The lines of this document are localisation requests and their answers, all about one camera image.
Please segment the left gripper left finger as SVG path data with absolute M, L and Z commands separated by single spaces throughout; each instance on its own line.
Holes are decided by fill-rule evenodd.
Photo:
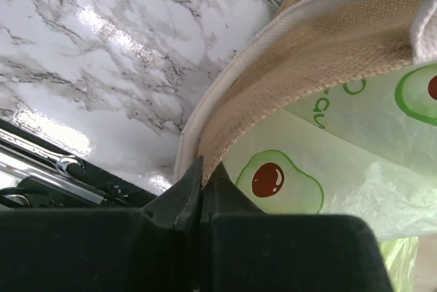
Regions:
M 1 191 L 2 291 L 193 291 L 203 158 L 144 207 L 36 208 Z

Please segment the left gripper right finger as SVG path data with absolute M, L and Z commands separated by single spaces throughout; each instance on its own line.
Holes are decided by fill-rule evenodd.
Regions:
M 348 215 L 268 215 L 218 166 L 203 191 L 201 291 L 391 291 L 372 230 Z

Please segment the green avocado print plastic bag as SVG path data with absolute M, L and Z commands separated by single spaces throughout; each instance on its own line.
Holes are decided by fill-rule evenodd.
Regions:
M 436 60 L 326 87 L 267 115 L 225 167 L 262 210 L 352 214 L 382 241 L 397 291 L 436 232 Z

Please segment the brown jute tote bag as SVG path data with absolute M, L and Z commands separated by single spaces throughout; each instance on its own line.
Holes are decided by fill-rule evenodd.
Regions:
M 436 0 L 284 0 L 219 74 L 180 137 L 174 176 L 209 179 L 253 125 L 299 98 L 436 60 Z

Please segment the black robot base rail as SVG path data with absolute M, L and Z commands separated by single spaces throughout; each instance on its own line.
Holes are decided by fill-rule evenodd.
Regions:
M 1 121 L 2 206 L 130 208 L 155 198 L 80 156 Z

